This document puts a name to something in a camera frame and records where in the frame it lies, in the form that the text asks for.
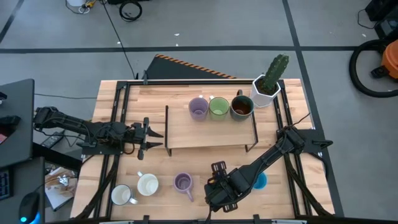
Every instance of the green mug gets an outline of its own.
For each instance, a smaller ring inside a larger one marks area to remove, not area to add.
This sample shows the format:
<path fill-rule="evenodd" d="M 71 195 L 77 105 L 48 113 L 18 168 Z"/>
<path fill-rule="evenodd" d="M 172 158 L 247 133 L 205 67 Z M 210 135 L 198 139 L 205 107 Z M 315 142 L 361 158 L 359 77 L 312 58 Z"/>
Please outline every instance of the green mug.
<path fill-rule="evenodd" d="M 229 110 L 228 100 L 222 97 L 210 96 L 209 114 L 213 121 L 222 121 L 225 119 Z"/>
<path fill-rule="evenodd" d="M 232 119 L 235 121 L 243 121 L 250 117 L 253 112 L 253 101 L 249 97 L 244 96 L 242 90 L 238 90 L 235 98 L 231 102 L 231 109 L 229 110 Z"/>

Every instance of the potted plant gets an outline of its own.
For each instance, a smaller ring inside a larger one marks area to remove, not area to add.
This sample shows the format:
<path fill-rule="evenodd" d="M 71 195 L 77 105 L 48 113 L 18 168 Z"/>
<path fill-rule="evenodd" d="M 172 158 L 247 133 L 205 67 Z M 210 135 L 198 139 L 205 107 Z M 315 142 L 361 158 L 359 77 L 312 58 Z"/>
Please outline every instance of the potted plant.
<path fill-rule="evenodd" d="M 262 108 L 270 105 L 280 92 L 278 79 L 284 73 L 288 63 L 288 55 L 276 56 L 269 65 L 267 73 L 260 75 L 252 82 L 250 98 L 257 107 Z"/>

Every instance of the keyboard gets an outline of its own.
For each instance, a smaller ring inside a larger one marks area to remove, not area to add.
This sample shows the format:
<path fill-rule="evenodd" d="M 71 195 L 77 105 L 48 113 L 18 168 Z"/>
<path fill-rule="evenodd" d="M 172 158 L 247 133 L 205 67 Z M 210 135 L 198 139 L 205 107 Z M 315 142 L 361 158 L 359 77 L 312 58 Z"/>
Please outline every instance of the keyboard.
<path fill-rule="evenodd" d="M 9 170 L 0 170 L 0 200 L 11 197 L 11 190 L 11 178 Z"/>

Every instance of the striped caution tape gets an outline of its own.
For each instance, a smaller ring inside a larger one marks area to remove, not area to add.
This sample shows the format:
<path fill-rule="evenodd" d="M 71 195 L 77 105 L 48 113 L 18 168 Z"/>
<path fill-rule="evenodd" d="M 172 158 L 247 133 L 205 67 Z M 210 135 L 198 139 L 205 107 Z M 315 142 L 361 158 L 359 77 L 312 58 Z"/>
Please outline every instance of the striped caution tape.
<path fill-rule="evenodd" d="M 166 60 L 169 60 L 171 62 L 179 63 L 181 65 L 189 66 L 189 67 L 192 67 L 192 68 L 195 68 L 195 69 L 199 69 L 199 70 L 202 70 L 204 72 L 209 72 L 209 73 L 212 73 L 214 75 L 218 75 L 218 76 L 221 76 L 221 77 L 224 77 L 224 78 L 230 78 L 230 79 L 236 78 L 236 77 L 233 77 L 231 75 L 224 74 L 222 72 L 217 72 L 217 71 L 214 71 L 214 70 L 209 69 L 209 68 L 205 68 L 205 67 L 202 67 L 202 66 L 199 66 L 199 65 L 194 65 L 194 64 L 189 63 L 189 62 L 184 62 L 183 60 L 178 60 L 178 59 L 175 59 L 175 58 L 172 58 L 172 57 L 168 57 L 166 55 L 157 54 L 157 55 L 155 55 L 155 57 L 166 59 Z"/>

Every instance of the cup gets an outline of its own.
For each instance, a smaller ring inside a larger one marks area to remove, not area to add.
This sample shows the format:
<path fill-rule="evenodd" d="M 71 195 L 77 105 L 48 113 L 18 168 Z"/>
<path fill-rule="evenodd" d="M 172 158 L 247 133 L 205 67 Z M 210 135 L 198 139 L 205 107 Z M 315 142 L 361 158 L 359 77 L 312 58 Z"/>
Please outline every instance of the cup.
<path fill-rule="evenodd" d="M 115 205 L 124 205 L 128 202 L 133 203 L 134 205 L 138 203 L 134 198 L 134 192 L 125 184 L 117 185 L 112 190 L 111 199 Z"/>
<path fill-rule="evenodd" d="M 214 121 L 222 121 L 225 119 L 229 110 L 228 100 L 222 97 L 210 96 L 209 111 L 210 118 Z"/>
<path fill-rule="evenodd" d="M 238 90 L 235 98 L 231 102 L 231 109 L 229 110 L 231 117 L 235 121 L 243 121 L 250 117 L 253 112 L 253 101 L 249 97 L 244 96 L 242 90 Z"/>
<path fill-rule="evenodd" d="M 193 197 L 191 193 L 191 190 L 193 188 L 193 180 L 191 175 L 185 172 L 177 174 L 177 176 L 175 176 L 174 178 L 173 185 L 174 188 L 181 194 L 187 194 L 189 200 L 193 202 Z"/>
<path fill-rule="evenodd" d="M 137 172 L 139 176 L 137 190 L 143 196 L 153 195 L 159 187 L 159 181 L 154 174 L 143 174 Z"/>
<path fill-rule="evenodd" d="M 209 104 L 203 96 L 196 97 L 189 102 L 189 113 L 195 121 L 204 121 L 207 116 Z"/>
<path fill-rule="evenodd" d="M 267 185 L 267 176 L 264 172 L 261 172 L 254 183 L 253 188 L 257 190 L 262 190 Z"/>

